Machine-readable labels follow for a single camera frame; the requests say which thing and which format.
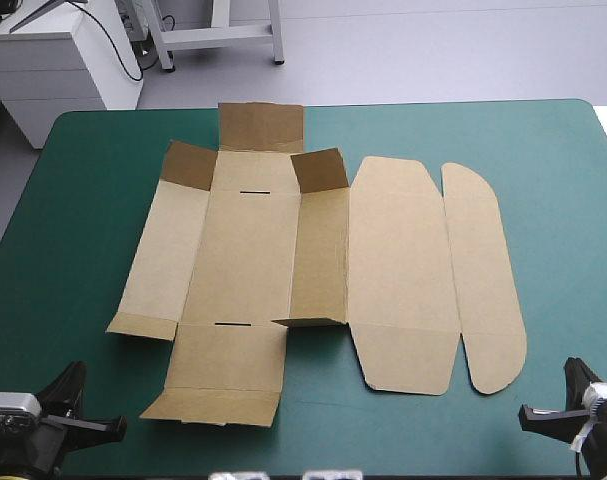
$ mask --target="flat cardboard sheet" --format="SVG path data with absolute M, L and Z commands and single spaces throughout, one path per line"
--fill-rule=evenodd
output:
M 108 332 L 173 340 L 192 276 L 208 193 L 160 180 Z
M 525 362 L 527 340 L 492 187 L 455 163 L 442 167 L 465 354 L 474 388 L 494 393 Z
M 420 162 L 363 160 L 349 252 L 348 320 L 365 381 L 444 393 L 460 323 L 443 200 Z
M 300 153 L 303 109 L 219 107 L 221 150 L 173 142 L 110 332 L 174 339 L 143 418 L 269 426 L 287 328 L 349 323 L 365 381 L 439 395 L 463 334 L 504 388 L 525 331 L 492 189 L 458 165 Z

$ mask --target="black cable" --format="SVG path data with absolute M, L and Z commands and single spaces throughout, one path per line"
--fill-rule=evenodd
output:
M 125 66 L 125 63 L 123 63 L 123 59 L 121 58 L 121 54 L 119 53 L 118 48 L 116 48 L 116 45 L 114 44 L 114 40 L 112 40 L 112 37 L 110 36 L 110 34 L 107 32 L 107 30 L 105 29 L 105 27 L 103 26 L 103 24 L 101 22 L 99 22 L 99 20 L 92 15 L 90 12 L 88 12 L 86 9 L 84 9 L 83 7 L 77 5 L 76 3 L 72 2 L 71 0 L 65 0 L 67 3 L 69 3 L 70 5 L 76 7 L 78 10 L 80 10 L 81 12 L 83 12 L 84 14 L 86 14 L 88 17 L 90 17 L 92 20 L 94 20 L 94 22 L 96 22 L 96 24 L 101 27 L 101 30 L 103 30 L 103 33 L 105 33 L 105 35 L 107 36 L 108 40 L 110 41 L 110 43 L 112 44 L 112 48 L 114 49 L 114 53 L 116 53 L 116 58 L 119 59 L 119 63 L 121 64 L 121 67 L 123 67 L 123 71 L 126 73 L 126 75 L 128 77 L 130 77 L 132 80 L 134 80 L 135 82 L 140 82 L 141 80 L 143 80 L 143 69 L 141 68 L 141 66 L 139 65 L 139 70 L 141 72 L 141 75 L 137 78 L 135 76 L 133 76 L 127 69 L 127 67 Z
M 172 19 L 172 30 L 174 30 L 174 27 L 176 27 L 176 19 L 174 18 L 173 15 L 166 15 L 163 17 L 163 21 L 167 20 L 168 18 Z M 151 65 L 148 65 L 147 67 L 141 67 L 141 64 L 139 64 L 139 68 L 141 69 L 142 72 L 144 72 L 145 70 L 149 70 L 150 68 L 152 68 L 158 62 L 159 62 L 159 56 L 157 55 L 156 59 L 152 62 Z
M 574 457 L 574 466 L 576 467 L 576 478 L 583 480 L 583 474 L 581 473 L 581 454 L 576 452 Z

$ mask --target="white table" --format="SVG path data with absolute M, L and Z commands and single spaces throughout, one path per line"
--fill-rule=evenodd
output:
M 0 24 L 0 99 L 34 148 L 43 147 L 64 112 L 135 109 L 143 83 L 126 76 L 99 26 L 72 5 L 9 33 L 43 3 L 24 0 Z M 90 0 L 82 6 L 101 21 L 137 76 L 136 58 L 114 2 Z
M 167 31 L 157 0 L 140 0 L 154 40 L 161 66 L 166 72 L 174 71 L 174 50 L 227 47 L 271 43 L 274 63 L 283 65 L 283 38 L 279 0 L 267 0 L 270 21 L 252 25 L 230 26 L 230 0 L 212 0 L 210 28 Z

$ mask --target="white drawer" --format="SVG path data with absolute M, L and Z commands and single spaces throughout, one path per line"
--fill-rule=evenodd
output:
M 34 148 L 43 148 L 54 121 L 62 113 L 105 110 L 100 98 L 6 100 L 3 104 Z
M 72 37 L 57 40 L 0 40 L 0 72 L 81 69 L 85 69 L 85 64 Z
M 100 97 L 87 70 L 0 72 L 1 100 Z

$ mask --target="unfolded cardboard box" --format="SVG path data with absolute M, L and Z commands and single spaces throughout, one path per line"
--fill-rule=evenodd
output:
M 463 336 L 474 387 L 526 335 L 498 202 L 476 173 L 302 153 L 299 106 L 222 104 L 218 152 L 173 142 L 108 331 L 174 340 L 143 418 L 269 426 L 287 328 L 349 323 L 367 384 L 438 395 Z

